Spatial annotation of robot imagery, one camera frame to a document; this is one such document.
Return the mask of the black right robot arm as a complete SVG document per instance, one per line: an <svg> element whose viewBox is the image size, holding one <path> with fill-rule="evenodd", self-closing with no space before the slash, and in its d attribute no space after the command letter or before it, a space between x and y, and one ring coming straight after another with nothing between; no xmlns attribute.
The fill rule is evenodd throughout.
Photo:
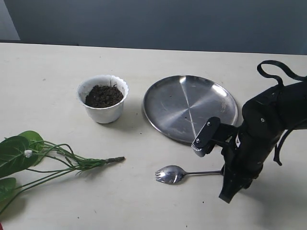
<svg viewBox="0 0 307 230"><path fill-rule="evenodd" d="M307 127L307 84L273 86L248 100L242 107L243 123L222 150L224 180L219 198L230 203L242 188L258 177L273 151L279 158L286 137Z"/></svg>

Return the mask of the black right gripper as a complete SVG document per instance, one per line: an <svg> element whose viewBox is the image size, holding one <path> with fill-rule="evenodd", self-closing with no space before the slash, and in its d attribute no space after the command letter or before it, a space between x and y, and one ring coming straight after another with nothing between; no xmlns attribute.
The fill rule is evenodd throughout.
<svg viewBox="0 0 307 230"><path fill-rule="evenodd" d="M229 204L241 189L249 188L260 174L264 162L264 141L238 130L222 154L225 160L224 178L219 198Z"/></svg>

